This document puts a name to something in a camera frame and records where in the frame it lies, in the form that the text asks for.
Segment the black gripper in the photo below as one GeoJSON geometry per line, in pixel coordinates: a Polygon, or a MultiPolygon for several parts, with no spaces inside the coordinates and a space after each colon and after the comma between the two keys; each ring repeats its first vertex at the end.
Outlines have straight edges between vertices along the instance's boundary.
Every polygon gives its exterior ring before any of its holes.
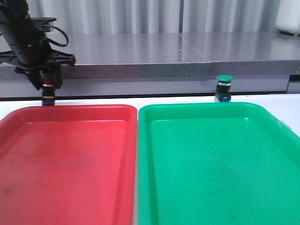
{"type": "Polygon", "coordinates": [[[75,65],[75,56],[73,54],[54,50],[50,46],[50,44],[54,44],[59,47],[65,47],[68,44],[68,38],[66,38],[65,44],[55,42],[48,37],[42,37],[38,41],[23,45],[14,45],[7,38],[4,39],[10,50],[0,53],[0,62],[16,66],[15,72],[25,75],[36,90],[40,90],[43,83],[40,80],[40,72],[34,69],[53,66],[48,68],[48,79],[56,89],[60,89],[63,84],[61,65],[69,65],[71,67],[75,65]]]}

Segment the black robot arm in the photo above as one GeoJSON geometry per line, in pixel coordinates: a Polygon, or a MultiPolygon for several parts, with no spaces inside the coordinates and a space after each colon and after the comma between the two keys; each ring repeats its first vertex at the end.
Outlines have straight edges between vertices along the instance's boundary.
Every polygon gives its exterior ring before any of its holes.
{"type": "Polygon", "coordinates": [[[15,67],[39,90],[46,85],[62,86],[61,65],[73,67],[75,56],[52,49],[66,47],[67,34],[53,25],[54,17],[31,17],[25,0],[0,2],[0,34],[10,47],[1,52],[1,63],[15,67]]]}

